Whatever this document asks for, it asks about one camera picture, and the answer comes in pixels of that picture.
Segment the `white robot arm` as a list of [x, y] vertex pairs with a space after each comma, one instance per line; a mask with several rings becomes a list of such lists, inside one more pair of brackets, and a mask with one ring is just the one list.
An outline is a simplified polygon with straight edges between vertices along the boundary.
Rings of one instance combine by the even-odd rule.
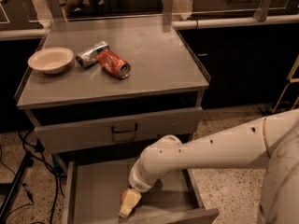
[[186, 144], [166, 135], [146, 147], [129, 174], [120, 217], [128, 217], [156, 181], [195, 168], [266, 167], [257, 224], [299, 224], [299, 111], [259, 118]]

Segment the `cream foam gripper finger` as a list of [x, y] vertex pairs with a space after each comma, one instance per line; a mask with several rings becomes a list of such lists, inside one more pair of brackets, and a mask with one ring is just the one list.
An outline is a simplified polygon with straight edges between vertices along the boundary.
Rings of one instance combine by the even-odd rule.
[[119, 212], [120, 217], [128, 217], [141, 199], [141, 194], [134, 189], [127, 189], [127, 195]]

